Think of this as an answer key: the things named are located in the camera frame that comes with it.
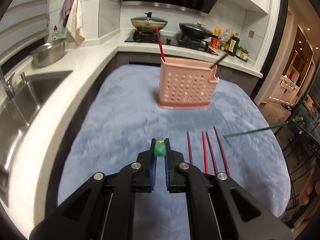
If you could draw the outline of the person's right hand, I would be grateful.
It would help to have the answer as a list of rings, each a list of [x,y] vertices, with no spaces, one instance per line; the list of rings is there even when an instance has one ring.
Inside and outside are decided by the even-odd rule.
[[[315,166],[310,171],[310,175],[306,181],[306,184],[304,185],[299,195],[299,205],[308,204],[310,194],[312,193],[313,190],[316,190],[317,194],[319,194],[319,180],[316,183],[313,181],[318,170],[319,170],[319,167]],[[314,216],[318,208],[319,208],[319,202],[317,202],[313,210],[310,211],[308,215],[306,215],[304,221],[309,221]]]

